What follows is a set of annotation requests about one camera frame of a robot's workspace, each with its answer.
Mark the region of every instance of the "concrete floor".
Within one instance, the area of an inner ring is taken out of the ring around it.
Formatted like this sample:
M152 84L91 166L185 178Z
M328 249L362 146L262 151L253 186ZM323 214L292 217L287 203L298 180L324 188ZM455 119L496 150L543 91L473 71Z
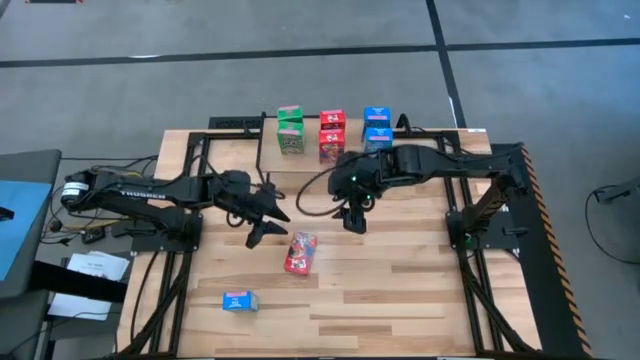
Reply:
M445 40L477 42L640 36L633 0L436 0ZM374 44L434 44L421 0L13 1L0 20L0 61ZM584 222L593 188L638 175L638 47L450 54L469 127L523 141L596 355L640 353L640 271L602 255ZM58 148L65 156L145 156L162 132L209 116L273 113L300 103L356 115L387 104L425 127L452 127L436 53L0 69L0 153ZM64 162L60 175L93 163ZM634 199L594 205L598 238L640 259ZM91 249L127 250L128 242ZM44 247L40 259L84 251ZM106 354L111 336L61 342L55 357Z

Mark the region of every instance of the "red box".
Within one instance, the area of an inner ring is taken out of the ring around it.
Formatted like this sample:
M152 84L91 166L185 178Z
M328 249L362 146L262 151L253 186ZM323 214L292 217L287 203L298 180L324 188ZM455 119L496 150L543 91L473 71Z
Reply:
M315 235L302 232L293 234L289 254L284 261L284 270L298 275L309 275L317 246L318 238Z
M344 110L326 110L320 112L320 129L343 129L346 126L347 118Z
M318 132L320 164L335 164L344 154L344 130L320 130Z

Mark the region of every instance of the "blue and white box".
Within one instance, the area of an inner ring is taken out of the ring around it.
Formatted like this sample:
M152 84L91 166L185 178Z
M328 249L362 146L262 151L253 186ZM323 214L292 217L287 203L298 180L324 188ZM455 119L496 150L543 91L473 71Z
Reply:
M364 152L374 152L393 146L393 129L367 128L364 134Z
M391 108L380 106L364 108L364 127L391 127Z
M222 310L258 311L258 295L251 291L225 292L222 295Z

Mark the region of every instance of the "cardboard box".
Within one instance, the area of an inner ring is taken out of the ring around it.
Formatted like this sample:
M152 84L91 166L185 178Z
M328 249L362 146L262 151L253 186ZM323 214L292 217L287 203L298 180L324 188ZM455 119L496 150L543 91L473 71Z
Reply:
M364 134L364 152L393 146L393 130L390 128L367 128Z
M325 110L320 112L320 129L345 129L347 118L344 110Z
M391 127L391 108L378 106L364 108L364 127Z
M284 270L298 275L309 275L313 256L318 246L318 238L309 233L293 234L289 253L284 261Z
M301 123L303 119L300 105L283 106L278 108L278 121Z
M335 164L344 154L344 130L320 130L318 132L320 164Z
M251 291L225 292L222 296L222 310L258 311L258 295Z
M304 123L279 121L277 134L283 155L304 154Z

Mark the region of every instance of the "wooden table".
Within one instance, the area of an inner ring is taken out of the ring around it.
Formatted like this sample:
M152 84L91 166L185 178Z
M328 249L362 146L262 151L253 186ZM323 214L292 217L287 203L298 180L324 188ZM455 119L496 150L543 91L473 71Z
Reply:
M490 151L486 132L457 131L463 148ZM165 133L156 177L170 179L180 173L188 134L187 130ZM209 160L218 171L244 170L257 181L256 144L255 140L214 141ZM263 146L263 157L280 156L273 150L267 153L268 147ZM295 192L302 178L272 171L272 181L288 195L279 205L292 219L285 224L290 234L265 236L253 250L244 247L247 226L228 227L218 209L203 212L204 232L191 267L178 355L474 354L462 280L445 227L448 204L443 180L391 189L367 214L369 231L357 235L343 230L341 221L296 211ZM474 201L487 187L486 181L471 181ZM310 210L332 205L322 186L312 187L302 204ZM283 271L294 231L313 232L319 239L308 277ZM520 264L501 250L485 254L498 308L526 342L539 348ZM129 343L133 306L150 257L139 255L133 263L118 329L121 348ZM155 308L163 265L161 254L142 293L136 333ZM259 295L260 311L222 311L222 293L244 289ZM486 314L479 308L485 346L490 348ZM168 344L172 311L165 319L161 350Z

